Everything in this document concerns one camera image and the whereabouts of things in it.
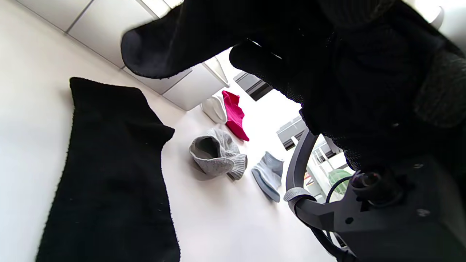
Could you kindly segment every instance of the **gloved hand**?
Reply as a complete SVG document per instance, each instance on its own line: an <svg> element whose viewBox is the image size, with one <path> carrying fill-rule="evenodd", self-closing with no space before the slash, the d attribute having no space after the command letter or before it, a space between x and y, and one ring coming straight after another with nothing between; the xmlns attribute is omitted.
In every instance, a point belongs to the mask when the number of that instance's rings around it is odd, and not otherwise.
<svg viewBox="0 0 466 262"><path fill-rule="evenodd" d="M298 17L286 28L234 46L232 65L301 103L311 132L332 138L353 169L447 152L446 138L458 135L452 127L466 110L453 97L460 105L450 109L455 121L445 121L448 114L432 108L429 101L449 81L447 73L429 72L436 58L445 61L439 54L461 58L461 52L401 1L317 3L312 22ZM306 12L302 7L298 14ZM439 88L428 95L423 91L431 78ZM453 125L439 124L445 122Z"/></svg>

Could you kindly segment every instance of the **white cabinet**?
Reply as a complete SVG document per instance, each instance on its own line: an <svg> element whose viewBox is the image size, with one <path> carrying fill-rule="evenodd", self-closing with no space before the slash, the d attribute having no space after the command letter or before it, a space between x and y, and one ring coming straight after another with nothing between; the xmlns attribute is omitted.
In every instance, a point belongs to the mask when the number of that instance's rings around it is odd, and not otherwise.
<svg viewBox="0 0 466 262"><path fill-rule="evenodd" d="M159 94L165 93L168 89L170 89L170 87L178 83L181 79L183 79L185 76L192 72L192 69L190 68L169 78L151 79L142 76L137 76L133 72L131 72L131 70L129 70L127 67L125 67L123 70Z"/></svg>
<svg viewBox="0 0 466 262"><path fill-rule="evenodd" d="M155 18L135 0L94 0L69 34L122 68L124 32Z"/></svg>
<svg viewBox="0 0 466 262"><path fill-rule="evenodd" d="M226 86L228 83L209 66L200 63L192 68L190 74L166 91L163 97L188 111Z"/></svg>
<svg viewBox="0 0 466 262"><path fill-rule="evenodd" d="M85 9L90 0L17 0L63 31Z"/></svg>

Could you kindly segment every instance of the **fabric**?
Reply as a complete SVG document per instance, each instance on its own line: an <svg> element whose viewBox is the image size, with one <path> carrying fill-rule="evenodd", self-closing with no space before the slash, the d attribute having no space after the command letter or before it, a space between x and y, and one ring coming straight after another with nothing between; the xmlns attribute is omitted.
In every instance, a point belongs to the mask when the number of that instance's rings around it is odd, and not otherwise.
<svg viewBox="0 0 466 262"><path fill-rule="evenodd" d="M127 32L122 56L134 73L161 78L231 46L232 65L300 103L310 131L331 138L352 169L417 154L454 165L465 56L401 0L185 0Z"/></svg>
<svg viewBox="0 0 466 262"><path fill-rule="evenodd" d="M243 130L243 110L238 106L240 103L240 96L232 94L228 91L222 91L223 99L225 101L225 109L228 120L226 126L240 139L249 141L246 133Z"/></svg>
<svg viewBox="0 0 466 262"><path fill-rule="evenodd" d="M178 262L161 170L174 130L139 89L70 79L68 157L37 262Z"/></svg>
<svg viewBox="0 0 466 262"><path fill-rule="evenodd" d="M228 120L226 116L225 102L220 95L213 95L201 103L202 111L212 119L212 121L225 124Z"/></svg>
<svg viewBox="0 0 466 262"><path fill-rule="evenodd" d="M235 180L243 177L247 155L241 154L232 137L213 128L195 138L189 147L192 158L210 176L228 174Z"/></svg>
<svg viewBox="0 0 466 262"><path fill-rule="evenodd" d="M281 186L283 160L265 152L260 162L251 169L251 172L262 191L273 201L280 202L280 194L277 189Z"/></svg>

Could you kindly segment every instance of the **sock cuff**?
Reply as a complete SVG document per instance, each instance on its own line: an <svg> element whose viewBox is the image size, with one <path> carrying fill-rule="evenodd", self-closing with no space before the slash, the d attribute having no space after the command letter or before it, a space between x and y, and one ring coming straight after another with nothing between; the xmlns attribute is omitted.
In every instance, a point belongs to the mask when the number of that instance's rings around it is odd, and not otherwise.
<svg viewBox="0 0 466 262"><path fill-rule="evenodd" d="M243 177L244 171L247 167L247 155L239 154L235 157L230 158L233 160L233 169L228 173L235 180L239 180Z"/></svg>
<svg viewBox="0 0 466 262"><path fill-rule="evenodd" d="M277 159L270 152L266 151L262 157L262 162L265 166L270 168L273 173L277 174L281 178L281 175L283 174L283 160Z"/></svg>
<svg viewBox="0 0 466 262"><path fill-rule="evenodd" d="M162 123L137 88L98 83L80 77L70 78L69 86L76 111L94 110L124 119Z"/></svg>

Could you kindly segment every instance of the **sock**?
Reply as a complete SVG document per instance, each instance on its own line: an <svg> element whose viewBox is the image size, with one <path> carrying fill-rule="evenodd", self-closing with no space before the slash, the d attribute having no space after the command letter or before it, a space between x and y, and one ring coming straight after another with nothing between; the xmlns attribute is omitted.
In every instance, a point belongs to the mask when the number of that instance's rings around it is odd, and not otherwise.
<svg viewBox="0 0 466 262"><path fill-rule="evenodd" d="M262 191L273 201L280 202L280 194L277 189L281 186L283 160L265 152L260 162L251 169L251 172Z"/></svg>
<svg viewBox="0 0 466 262"><path fill-rule="evenodd" d="M212 121L225 124L227 121L225 102L220 95L213 95L201 103L202 111L212 119Z"/></svg>
<svg viewBox="0 0 466 262"><path fill-rule="evenodd" d="M247 156L240 153L227 132L217 128L195 138L189 152L202 171L210 176L228 174L234 180L239 180L247 166Z"/></svg>
<svg viewBox="0 0 466 262"><path fill-rule="evenodd" d="M179 262L161 169L174 129L139 89L73 77L68 157L36 262Z"/></svg>
<svg viewBox="0 0 466 262"><path fill-rule="evenodd" d="M240 102L240 96L232 94L228 91L222 91L223 99L225 101L226 115L228 121L226 126L240 139L249 141L246 133L243 130L243 110L238 106Z"/></svg>

